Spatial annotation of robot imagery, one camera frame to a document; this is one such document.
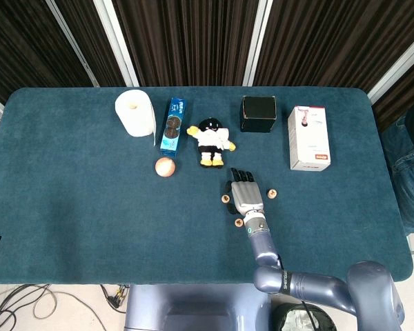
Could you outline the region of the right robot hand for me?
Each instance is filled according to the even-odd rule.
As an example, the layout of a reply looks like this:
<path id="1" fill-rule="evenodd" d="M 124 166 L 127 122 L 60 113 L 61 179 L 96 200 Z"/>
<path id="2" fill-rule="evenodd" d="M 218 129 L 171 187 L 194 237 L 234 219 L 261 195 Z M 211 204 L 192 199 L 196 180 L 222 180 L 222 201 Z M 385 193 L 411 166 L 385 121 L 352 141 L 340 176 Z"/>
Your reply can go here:
<path id="1" fill-rule="evenodd" d="M 264 203 L 259 186 L 249 171 L 230 169 L 232 179 L 224 186 L 223 195 L 228 196 L 225 202 L 230 214 L 240 214 L 245 217 L 249 212 L 264 213 Z"/>

